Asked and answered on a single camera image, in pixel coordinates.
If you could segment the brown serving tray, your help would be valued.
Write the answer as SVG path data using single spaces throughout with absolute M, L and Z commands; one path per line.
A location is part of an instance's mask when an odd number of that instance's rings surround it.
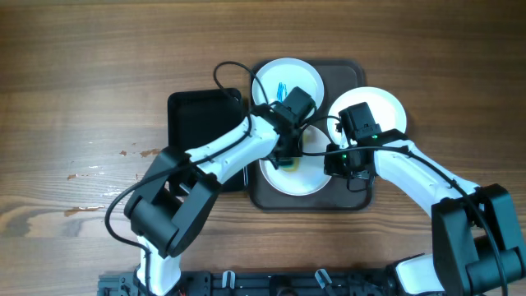
M 325 87 L 317 116 L 327 115 L 332 103 L 344 92 L 366 85 L 363 69 L 353 60 L 311 59 L 308 62 L 320 73 Z M 265 180 L 259 164 L 250 164 L 247 173 L 250 200 L 265 212 L 352 212 L 367 208 L 374 197 L 373 177 L 351 181 L 332 178 L 320 191 L 295 197 L 273 188 Z

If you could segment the far plate with blue stain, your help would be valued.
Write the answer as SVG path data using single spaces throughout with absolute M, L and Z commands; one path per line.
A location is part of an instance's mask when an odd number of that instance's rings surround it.
M 256 71 L 252 81 L 251 96 L 254 104 L 283 102 L 285 97 L 299 87 L 307 92 L 316 103 L 316 110 L 321 107 L 325 95 L 325 86 L 319 72 L 309 63 L 296 58 L 278 58 L 265 64 Z

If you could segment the white plate blue stain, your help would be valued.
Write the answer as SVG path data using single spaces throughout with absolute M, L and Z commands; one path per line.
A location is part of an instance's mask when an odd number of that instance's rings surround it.
M 339 112 L 349 106 L 367 103 L 371 115 L 380 126 L 381 131 L 376 138 L 363 139 L 360 142 L 351 140 L 347 142 L 344 131 L 338 132 L 337 120 Z M 331 106 L 326 120 L 329 138 L 341 148 L 349 146 L 382 146 L 386 143 L 406 139 L 407 116 L 402 104 L 390 92 L 370 86 L 358 87 L 343 93 Z

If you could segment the black plastic water tray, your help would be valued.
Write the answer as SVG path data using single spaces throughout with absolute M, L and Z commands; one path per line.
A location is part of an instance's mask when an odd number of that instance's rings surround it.
M 194 90 L 168 97 L 168 144 L 180 151 L 201 147 L 237 127 L 243 120 L 241 92 Z

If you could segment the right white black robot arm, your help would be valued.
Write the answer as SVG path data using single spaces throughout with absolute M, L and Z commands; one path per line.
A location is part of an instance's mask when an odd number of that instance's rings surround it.
M 403 295 L 482 295 L 525 277 L 525 242 L 514 203 L 499 184 L 465 180 L 409 139 L 374 135 L 323 152 L 325 170 L 346 177 L 368 169 L 394 184 L 431 218 L 432 253 L 394 266 Z

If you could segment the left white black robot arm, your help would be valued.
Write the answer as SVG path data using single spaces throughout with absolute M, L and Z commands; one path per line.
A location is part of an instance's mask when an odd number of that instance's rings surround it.
M 259 159 L 291 154 L 301 118 L 255 115 L 201 147 L 167 147 L 131 188 L 124 214 L 138 237 L 137 278 L 147 294 L 165 295 L 181 278 L 180 257 L 204 227 L 222 186 Z

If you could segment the teal and yellow sponge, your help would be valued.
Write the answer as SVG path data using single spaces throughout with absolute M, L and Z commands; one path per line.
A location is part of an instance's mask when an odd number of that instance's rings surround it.
M 294 171 L 299 166 L 299 158 L 287 158 L 279 161 L 279 167 L 282 170 Z

